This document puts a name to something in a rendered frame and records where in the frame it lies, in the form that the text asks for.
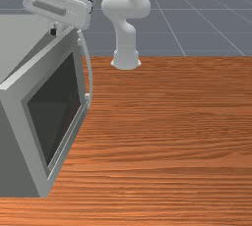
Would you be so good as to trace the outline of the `grey microwave oven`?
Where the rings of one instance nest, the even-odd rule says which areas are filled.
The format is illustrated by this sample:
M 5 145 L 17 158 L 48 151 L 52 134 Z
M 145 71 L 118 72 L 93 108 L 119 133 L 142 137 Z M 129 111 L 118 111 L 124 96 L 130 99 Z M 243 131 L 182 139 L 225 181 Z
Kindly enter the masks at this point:
M 82 32 L 0 15 L 0 198 L 47 197 L 89 111 Z

